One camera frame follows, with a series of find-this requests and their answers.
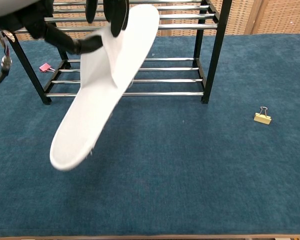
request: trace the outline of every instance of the metal clip handle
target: metal clip handle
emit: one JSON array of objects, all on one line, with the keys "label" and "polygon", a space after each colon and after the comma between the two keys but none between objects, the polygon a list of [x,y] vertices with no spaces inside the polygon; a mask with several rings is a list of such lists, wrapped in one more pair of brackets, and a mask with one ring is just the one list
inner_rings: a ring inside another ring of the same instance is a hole
[{"label": "metal clip handle", "polygon": [[268,111],[268,108],[267,108],[266,106],[261,106],[260,109],[261,109],[261,111],[260,111],[259,114],[261,114],[262,111],[264,110],[264,115],[267,117],[267,111]]}]

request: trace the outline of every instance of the black rack leg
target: black rack leg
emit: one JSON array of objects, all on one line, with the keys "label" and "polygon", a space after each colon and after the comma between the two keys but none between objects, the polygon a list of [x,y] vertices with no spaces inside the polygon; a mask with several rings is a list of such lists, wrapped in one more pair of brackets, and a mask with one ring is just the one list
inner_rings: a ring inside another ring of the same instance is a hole
[{"label": "black rack leg", "polygon": [[45,85],[45,87],[43,88],[45,93],[50,93],[51,89],[54,86],[54,84],[52,82],[58,80],[58,78],[61,75],[61,72],[59,70],[60,69],[68,69],[67,68],[67,66],[68,66],[67,64],[68,64],[68,62],[66,60],[62,60],[61,61],[61,63],[57,67],[57,69],[55,69],[54,74],[52,75],[52,77],[50,78],[50,80],[47,82],[47,84]]},{"label": "black rack leg", "polygon": [[45,95],[45,91],[41,85],[41,83],[39,82],[39,79],[37,78],[37,75],[34,71],[34,69],[32,68],[25,52],[23,51],[17,36],[15,34],[13,34],[15,41],[13,42],[12,40],[10,40],[8,37],[7,39],[9,40],[15,54],[17,55],[18,59],[20,60],[26,74],[28,75],[28,77],[30,78],[34,88],[36,89],[37,93],[39,94],[42,102],[46,105],[51,104],[51,98],[47,97]]},{"label": "black rack leg", "polygon": [[227,22],[228,22],[230,9],[231,9],[231,4],[232,4],[232,0],[223,0],[221,11],[220,11],[220,19],[215,34],[215,40],[214,40],[214,46],[213,46],[212,56],[210,60],[209,71],[206,78],[204,94],[201,99],[201,102],[203,104],[207,104],[209,102],[211,89],[214,83],[214,78],[215,78],[219,56],[221,52],[221,47],[224,40],[226,28],[227,28]]},{"label": "black rack leg", "polygon": [[59,52],[61,59],[65,60],[65,69],[70,69],[71,65],[69,62],[67,62],[69,60],[67,53],[59,48],[58,48],[58,52]]},{"label": "black rack leg", "polygon": [[[201,1],[201,5],[204,5],[206,3],[205,0]],[[200,10],[200,14],[206,14],[207,10]],[[199,19],[198,24],[204,24],[206,22],[205,19]],[[204,37],[204,30],[203,29],[198,29],[196,31],[196,37],[195,37],[195,45],[194,45],[194,53],[193,53],[193,63],[192,66],[193,68],[198,68],[197,62],[200,59],[200,53],[201,53],[201,46],[202,46],[202,41]]]}]

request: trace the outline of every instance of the chrome bar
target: chrome bar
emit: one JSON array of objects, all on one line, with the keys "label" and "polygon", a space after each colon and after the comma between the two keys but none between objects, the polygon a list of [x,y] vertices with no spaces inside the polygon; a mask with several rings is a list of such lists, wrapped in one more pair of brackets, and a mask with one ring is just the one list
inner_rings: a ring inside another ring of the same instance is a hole
[{"label": "chrome bar", "polygon": [[155,97],[155,96],[203,96],[203,92],[125,92],[124,97]]},{"label": "chrome bar", "polygon": [[[173,10],[206,10],[209,8],[209,5],[176,5],[176,6],[156,6],[158,11],[173,11]],[[76,8],[76,9],[54,9],[54,14],[83,14],[86,12],[85,8]],[[96,13],[103,13],[104,10],[102,8],[98,8]]]},{"label": "chrome bar", "polygon": [[[47,93],[47,98],[75,97],[76,93]],[[203,96],[203,92],[125,92],[124,97],[151,97],[151,96]]]},{"label": "chrome bar", "polygon": [[213,13],[207,14],[162,14],[161,20],[169,19],[212,19],[215,16]]},{"label": "chrome bar", "polygon": [[[182,61],[193,61],[193,57],[166,57],[166,58],[146,58],[145,62],[182,62]],[[80,59],[69,59],[68,63],[80,63]]]},{"label": "chrome bar", "polygon": [[[198,71],[199,67],[142,67],[140,72],[152,71]],[[80,69],[59,69],[61,73],[79,73]]]},{"label": "chrome bar", "polygon": [[[134,84],[199,83],[202,79],[134,79]],[[53,80],[53,84],[80,84],[80,80]]]},{"label": "chrome bar", "polygon": [[52,80],[52,84],[80,84],[80,80]]},{"label": "chrome bar", "polygon": [[[130,0],[130,4],[172,4],[172,3],[201,3],[201,0]],[[54,2],[53,6],[84,6],[85,1]]]},{"label": "chrome bar", "polygon": [[[218,24],[160,24],[159,30],[171,30],[171,29],[217,29]],[[77,26],[77,27],[58,27],[59,30],[67,33],[78,32],[92,32],[101,29],[101,26]],[[15,31],[16,34],[27,34],[28,31],[25,28]]]},{"label": "chrome bar", "polygon": [[194,30],[207,30],[217,29],[218,24],[161,24],[159,30],[172,30],[172,29],[194,29]]},{"label": "chrome bar", "polygon": [[[213,13],[208,14],[162,14],[161,20],[170,19],[212,19],[215,15]],[[67,23],[67,22],[86,22],[85,17],[46,17],[47,23]],[[104,22],[106,18],[104,16],[96,16],[94,22]]]}]

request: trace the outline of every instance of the pink binder clip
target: pink binder clip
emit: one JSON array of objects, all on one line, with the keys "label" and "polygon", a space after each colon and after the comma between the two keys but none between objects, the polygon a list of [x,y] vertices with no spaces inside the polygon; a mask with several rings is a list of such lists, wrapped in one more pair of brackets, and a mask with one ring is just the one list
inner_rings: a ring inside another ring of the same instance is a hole
[{"label": "pink binder clip", "polygon": [[40,72],[46,73],[46,72],[55,72],[55,69],[53,69],[48,63],[43,64],[41,67],[39,67]]}]

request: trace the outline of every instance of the wire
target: wire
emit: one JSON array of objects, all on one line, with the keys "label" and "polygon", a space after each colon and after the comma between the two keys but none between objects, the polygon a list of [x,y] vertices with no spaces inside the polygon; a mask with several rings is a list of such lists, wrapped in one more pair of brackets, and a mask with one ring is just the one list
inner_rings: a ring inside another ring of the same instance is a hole
[{"label": "wire", "polygon": [[9,75],[10,66],[12,64],[11,58],[10,58],[10,51],[8,47],[8,41],[3,36],[3,34],[0,31],[0,43],[2,47],[4,48],[4,57],[1,61],[1,72],[0,72],[0,83],[6,78],[6,76]]}]

